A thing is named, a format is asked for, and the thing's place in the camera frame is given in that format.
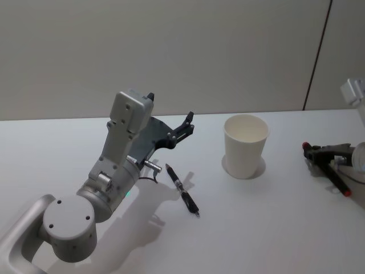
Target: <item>red and black tool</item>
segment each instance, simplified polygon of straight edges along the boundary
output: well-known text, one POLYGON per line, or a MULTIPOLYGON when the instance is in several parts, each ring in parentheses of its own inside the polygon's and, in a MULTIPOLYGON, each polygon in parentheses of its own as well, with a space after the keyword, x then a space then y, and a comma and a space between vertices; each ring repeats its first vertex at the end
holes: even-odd
POLYGON ((340 156, 345 160, 343 163, 345 166, 352 167, 351 157, 354 148, 350 145, 351 144, 339 144, 336 146, 321 147, 311 146, 307 142, 304 142, 302 145, 304 157, 311 161, 312 164, 318 166, 345 197, 351 196, 351 190, 333 170, 330 163, 336 156, 340 156))

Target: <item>circular joint cover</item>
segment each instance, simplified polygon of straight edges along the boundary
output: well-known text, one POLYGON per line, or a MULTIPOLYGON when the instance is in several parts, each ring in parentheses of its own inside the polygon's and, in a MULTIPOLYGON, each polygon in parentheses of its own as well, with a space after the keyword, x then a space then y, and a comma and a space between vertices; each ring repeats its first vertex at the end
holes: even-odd
POLYGON ((43 225, 58 258, 77 262, 96 247, 96 225, 91 203, 81 196, 54 200, 43 215, 43 225))

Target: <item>paper cup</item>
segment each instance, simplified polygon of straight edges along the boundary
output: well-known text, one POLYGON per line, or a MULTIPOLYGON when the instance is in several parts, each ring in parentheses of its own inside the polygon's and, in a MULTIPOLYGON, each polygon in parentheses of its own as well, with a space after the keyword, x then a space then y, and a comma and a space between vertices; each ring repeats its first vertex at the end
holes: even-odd
POLYGON ((259 117, 239 114, 224 124, 226 169, 237 179, 251 177, 260 162, 269 127, 259 117))

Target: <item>white robot part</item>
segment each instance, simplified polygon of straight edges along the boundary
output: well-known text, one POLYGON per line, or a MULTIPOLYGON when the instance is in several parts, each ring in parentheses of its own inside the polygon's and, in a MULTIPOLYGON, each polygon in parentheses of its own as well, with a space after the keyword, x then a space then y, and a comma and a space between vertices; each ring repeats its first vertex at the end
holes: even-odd
POLYGON ((350 78, 341 87, 342 95, 347 104, 356 107, 365 126, 365 79, 350 78))
POLYGON ((97 223, 110 218, 138 180, 139 169, 127 156, 133 140, 146 127, 152 109, 153 101, 133 90, 115 96, 102 154, 77 192, 94 207, 97 223))
POLYGON ((94 209, 84 197, 53 201, 44 212, 43 227, 57 257, 68 263, 86 259, 96 247, 94 209))
MULTIPOLYGON (((358 109, 365 126, 365 79, 350 78, 341 87, 342 95, 347 104, 358 109)), ((360 143, 352 153, 354 170, 365 174, 365 143, 360 143)))

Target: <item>cup rim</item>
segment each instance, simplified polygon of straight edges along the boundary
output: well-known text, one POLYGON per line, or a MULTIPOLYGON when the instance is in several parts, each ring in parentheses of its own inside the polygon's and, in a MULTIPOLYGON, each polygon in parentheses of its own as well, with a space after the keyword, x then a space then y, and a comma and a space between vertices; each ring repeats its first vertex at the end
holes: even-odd
POLYGON ((235 141, 237 141, 237 142, 240 142, 240 143, 250 143, 250 144, 258 143, 258 142, 261 142, 261 141, 263 141, 263 140, 266 140, 266 139, 267 139, 267 137, 269 137, 269 135, 270 135, 270 128, 269 128, 269 125, 267 125, 267 122, 266 122, 266 121, 264 121, 264 120, 263 120, 262 118, 260 118, 260 117, 257 117, 257 116, 252 115, 252 114, 246 114, 246 113, 243 113, 243 114, 237 114, 237 115, 233 115, 233 116, 229 117, 229 118, 228 118, 228 119, 224 122, 223 130, 224 130, 224 133, 226 134, 226 136, 228 136, 228 137, 230 137, 231 139, 233 139, 233 140, 235 140, 235 141), (238 139, 236 139, 235 137, 233 137, 231 134, 229 134, 229 133, 227 132, 227 130, 226 130, 226 124, 227 124, 227 122, 228 122, 228 120, 229 120, 229 119, 231 119, 231 118, 233 118, 233 117, 237 117, 237 116, 249 116, 249 117, 255 117, 255 118, 257 118, 257 119, 261 120, 261 121, 265 124, 265 126, 266 126, 266 128, 267 128, 267 134, 265 135, 265 137, 264 137, 264 138, 261 138, 261 139, 258 139, 258 140, 256 140, 256 141, 253 141, 253 142, 244 141, 244 140, 238 140, 238 139))

